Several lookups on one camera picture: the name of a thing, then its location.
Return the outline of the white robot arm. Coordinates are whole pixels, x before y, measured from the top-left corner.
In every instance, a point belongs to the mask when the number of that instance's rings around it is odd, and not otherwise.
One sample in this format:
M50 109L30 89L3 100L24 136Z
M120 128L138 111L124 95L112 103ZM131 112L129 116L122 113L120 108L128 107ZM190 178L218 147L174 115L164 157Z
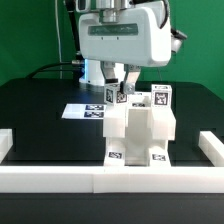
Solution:
M161 67L171 58L168 0L96 0L79 18L83 83L101 88L122 83L134 91L143 67Z

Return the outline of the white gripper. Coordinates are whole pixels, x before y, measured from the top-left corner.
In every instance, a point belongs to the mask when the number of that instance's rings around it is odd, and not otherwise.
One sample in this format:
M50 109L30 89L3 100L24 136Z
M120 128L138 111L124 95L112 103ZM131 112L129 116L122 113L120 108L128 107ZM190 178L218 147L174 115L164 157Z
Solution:
M119 22L114 24L100 23L97 13L84 14L79 20L81 54L85 59L101 61L106 84L118 82L115 63L125 64L120 91L133 94L140 66L166 66L171 58L170 20L161 27L164 18L163 4L139 4L121 10Z

